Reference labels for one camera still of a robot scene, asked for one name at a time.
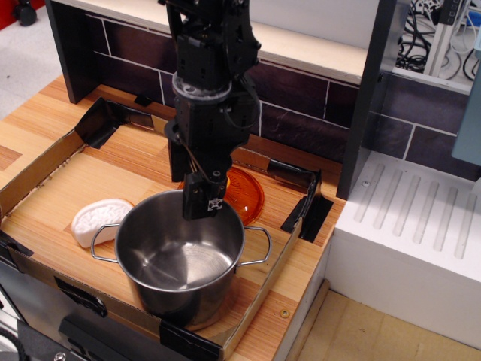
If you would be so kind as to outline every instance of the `floor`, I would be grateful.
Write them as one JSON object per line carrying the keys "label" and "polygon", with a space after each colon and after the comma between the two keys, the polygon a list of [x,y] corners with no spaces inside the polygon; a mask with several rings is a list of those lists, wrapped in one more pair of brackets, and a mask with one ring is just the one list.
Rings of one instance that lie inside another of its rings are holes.
{"label": "floor", "polygon": [[330,290],[298,361],[481,361],[481,351]]}
{"label": "floor", "polygon": [[45,7],[0,31],[0,120],[62,74]]}

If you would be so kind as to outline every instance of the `white dish rack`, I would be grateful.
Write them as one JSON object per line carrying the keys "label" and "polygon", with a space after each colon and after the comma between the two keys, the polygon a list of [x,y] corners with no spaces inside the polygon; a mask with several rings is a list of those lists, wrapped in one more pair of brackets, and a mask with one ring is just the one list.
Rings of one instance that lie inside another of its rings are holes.
{"label": "white dish rack", "polygon": [[476,189],[472,181],[372,152],[331,240],[331,288],[481,348]]}

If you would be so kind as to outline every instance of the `wood grain surface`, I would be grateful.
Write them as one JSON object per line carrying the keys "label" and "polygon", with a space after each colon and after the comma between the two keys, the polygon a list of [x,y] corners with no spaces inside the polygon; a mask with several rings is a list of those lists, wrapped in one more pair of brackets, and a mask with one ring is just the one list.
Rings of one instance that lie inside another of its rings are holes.
{"label": "wood grain surface", "polygon": [[[64,81],[59,78],[0,121],[0,187],[73,129],[99,96],[126,105],[131,105],[134,98],[100,86],[74,105],[68,101]],[[170,108],[162,105],[142,110],[160,117],[173,115]],[[271,148],[271,153],[280,152],[276,147]],[[316,158],[306,156],[306,162],[312,165]],[[343,201],[335,198],[340,166],[329,161],[319,164],[328,178],[323,192],[334,200],[334,207],[313,244],[303,240],[294,242],[277,281],[265,291],[267,296],[246,326],[244,336],[235,342],[232,360],[262,361],[274,357],[342,211]],[[232,329],[245,315],[283,251],[289,234],[281,231],[280,225],[304,195],[299,189],[261,172],[244,170],[254,176],[264,190],[264,208],[253,225],[263,226],[271,233],[274,249],[267,263],[239,268],[240,296],[231,312],[214,325],[196,332],[221,343],[231,337]],[[74,240],[70,224],[83,206],[97,200],[123,198],[137,204],[177,186],[170,180],[166,139],[146,129],[121,126],[101,149],[81,148],[52,173],[3,219],[2,230],[31,249],[35,261],[141,309],[119,265],[94,260],[89,250]],[[247,232],[242,260],[262,258],[266,247],[261,232]],[[99,256],[114,257],[112,241],[96,249]],[[289,311],[291,317],[282,318],[282,310]]]}

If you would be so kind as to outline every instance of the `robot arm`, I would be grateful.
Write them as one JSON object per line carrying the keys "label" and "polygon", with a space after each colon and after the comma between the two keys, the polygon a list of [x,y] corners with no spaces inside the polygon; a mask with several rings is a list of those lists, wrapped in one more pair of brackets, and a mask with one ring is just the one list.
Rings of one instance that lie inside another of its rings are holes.
{"label": "robot arm", "polygon": [[177,48],[176,117],[168,123],[172,181],[184,181],[183,216],[212,217],[222,207],[231,153],[249,139],[259,100],[245,72],[260,43],[249,0],[159,0]]}

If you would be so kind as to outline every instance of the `white shelf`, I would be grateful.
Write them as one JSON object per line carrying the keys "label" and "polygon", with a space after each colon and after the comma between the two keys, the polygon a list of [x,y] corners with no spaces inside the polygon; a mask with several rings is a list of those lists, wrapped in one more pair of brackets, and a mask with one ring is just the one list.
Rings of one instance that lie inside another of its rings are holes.
{"label": "white shelf", "polygon": [[[155,0],[56,0],[58,3],[169,33],[164,6]],[[360,84],[366,49],[253,23],[259,58],[352,84]]]}

